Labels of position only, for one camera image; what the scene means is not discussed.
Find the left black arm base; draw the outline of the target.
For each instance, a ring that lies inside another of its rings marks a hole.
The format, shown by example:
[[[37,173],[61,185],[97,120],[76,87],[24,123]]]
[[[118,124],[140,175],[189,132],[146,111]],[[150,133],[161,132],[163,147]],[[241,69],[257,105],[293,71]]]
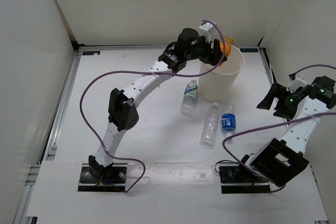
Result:
[[[116,163],[107,172],[103,172],[102,176],[94,177],[89,164],[83,164],[78,191],[121,193],[125,191],[127,168],[125,163]]]

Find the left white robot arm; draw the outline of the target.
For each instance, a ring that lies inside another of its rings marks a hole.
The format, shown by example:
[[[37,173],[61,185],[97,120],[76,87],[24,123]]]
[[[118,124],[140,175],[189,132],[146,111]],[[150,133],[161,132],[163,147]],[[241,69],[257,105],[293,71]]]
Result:
[[[160,84],[186,67],[188,61],[196,60],[215,66],[226,61],[223,39],[201,36],[192,28],[184,28],[177,41],[170,43],[148,74],[124,89],[113,89],[108,105],[108,126],[101,145],[94,155],[89,156],[91,175],[105,182],[111,175],[116,150],[127,132],[138,120],[140,103]]]

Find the aluminium table frame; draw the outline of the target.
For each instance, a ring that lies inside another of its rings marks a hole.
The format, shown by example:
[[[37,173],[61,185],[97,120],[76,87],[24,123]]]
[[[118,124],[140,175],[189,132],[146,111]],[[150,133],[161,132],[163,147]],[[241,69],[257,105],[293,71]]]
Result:
[[[102,48],[71,64],[47,146],[51,159],[34,165],[15,223],[327,223],[311,168],[275,194],[223,195],[213,166],[227,159],[218,133],[213,149],[199,144],[210,103],[199,98],[193,118],[180,114],[187,78],[173,78],[139,108],[121,157],[145,162],[145,177],[128,193],[77,190],[82,163],[99,146],[79,113],[85,86],[106,71],[147,70],[160,47]]]

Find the white round bin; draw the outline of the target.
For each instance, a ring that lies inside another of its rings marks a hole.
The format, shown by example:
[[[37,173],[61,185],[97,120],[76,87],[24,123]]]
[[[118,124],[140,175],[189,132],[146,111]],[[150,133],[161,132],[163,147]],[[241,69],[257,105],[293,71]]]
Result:
[[[217,102],[225,99],[238,74],[242,70],[245,59],[241,51],[231,46],[230,55],[221,66],[198,79],[198,92],[204,99]]]

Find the black XDOF label right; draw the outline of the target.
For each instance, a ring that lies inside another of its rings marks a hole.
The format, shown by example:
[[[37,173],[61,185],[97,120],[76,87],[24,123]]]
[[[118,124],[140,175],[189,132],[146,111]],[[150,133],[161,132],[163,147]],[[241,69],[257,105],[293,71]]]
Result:
[[[253,53],[253,52],[259,52],[257,48],[240,48],[239,49],[242,53]]]

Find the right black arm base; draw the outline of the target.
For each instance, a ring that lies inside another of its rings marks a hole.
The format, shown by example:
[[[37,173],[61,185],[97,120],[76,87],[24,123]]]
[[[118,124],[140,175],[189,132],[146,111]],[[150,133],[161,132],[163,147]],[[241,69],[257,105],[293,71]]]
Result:
[[[222,194],[261,194],[270,192],[267,179],[256,176],[240,165],[219,166]]]

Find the black XDOF label left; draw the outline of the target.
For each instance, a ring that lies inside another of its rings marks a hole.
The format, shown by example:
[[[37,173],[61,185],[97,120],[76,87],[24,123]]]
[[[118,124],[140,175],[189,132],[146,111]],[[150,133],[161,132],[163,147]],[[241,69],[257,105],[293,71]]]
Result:
[[[83,56],[98,56],[100,55],[100,51],[83,51]]]

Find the clear bottle blue label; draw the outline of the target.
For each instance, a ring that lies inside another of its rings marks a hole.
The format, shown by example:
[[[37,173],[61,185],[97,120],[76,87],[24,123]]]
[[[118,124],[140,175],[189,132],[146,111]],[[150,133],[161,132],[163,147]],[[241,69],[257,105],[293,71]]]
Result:
[[[233,111],[231,100],[228,100],[224,105],[224,113],[222,115],[221,123],[225,137],[229,137],[236,132],[236,115]]]

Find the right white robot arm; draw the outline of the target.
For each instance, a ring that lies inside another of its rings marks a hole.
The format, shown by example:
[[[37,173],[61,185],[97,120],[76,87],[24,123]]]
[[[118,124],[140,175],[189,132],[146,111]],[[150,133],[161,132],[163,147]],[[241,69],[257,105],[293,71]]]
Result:
[[[286,119],[289,126],[280,138],[273,138],[263,146],[248,164],[240,164],[236,177],[247,182],[260,176],[281,187],[305,170],[309,164],[304,157],[307,142],[320,122],[320,115],[335,106],[334,86],[335,81],[326,76],[316,77],[312,84],[300,77],[293,78],[287,87],[273,83],[257,108],[269,110],[277,99],[274,116]]]

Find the orange juice bottle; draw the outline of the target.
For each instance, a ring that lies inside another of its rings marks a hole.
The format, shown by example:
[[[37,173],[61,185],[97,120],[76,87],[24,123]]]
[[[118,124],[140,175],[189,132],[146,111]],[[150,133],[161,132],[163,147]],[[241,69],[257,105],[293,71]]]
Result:
[[[229,57],[229,55],[231,53],[231,50],[232,50],[232,44],[234,44],[234,43],[235,43],[235,40],[232,39],[229,36],[225,37],[225,42],[224,43],[220,42],[221,51],[225,53],[226,59]]]

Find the clear unlabeled plastic bottle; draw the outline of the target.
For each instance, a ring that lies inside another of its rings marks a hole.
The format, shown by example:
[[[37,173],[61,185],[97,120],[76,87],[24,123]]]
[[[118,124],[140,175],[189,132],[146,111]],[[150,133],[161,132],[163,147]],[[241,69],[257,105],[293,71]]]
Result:
[[[205,114],[204,125],[200,138],[200,144],[205,148],[213,148],[214,142],[216,140],[218,123],[219,103],[213,102]]]

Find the clear bottle green white label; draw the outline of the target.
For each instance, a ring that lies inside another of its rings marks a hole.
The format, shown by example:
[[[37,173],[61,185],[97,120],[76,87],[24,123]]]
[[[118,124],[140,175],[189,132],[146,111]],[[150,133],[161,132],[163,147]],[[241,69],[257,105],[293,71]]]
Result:
[[[185,88],[182,103],[181,114],[190,116],[193,114],[196,107],[198,84],[196,80],[191,80]]]

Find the black xdof label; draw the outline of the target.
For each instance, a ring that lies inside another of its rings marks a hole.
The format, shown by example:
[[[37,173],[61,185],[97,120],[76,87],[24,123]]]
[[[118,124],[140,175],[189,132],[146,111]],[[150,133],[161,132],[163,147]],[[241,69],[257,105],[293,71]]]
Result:
[[[100,51],[83,51],[83,56],[98,56],[100,55]]]
[[[253,53],[253,52],[259,52],[257,48],[240,48],[239,49],[242,53]]]

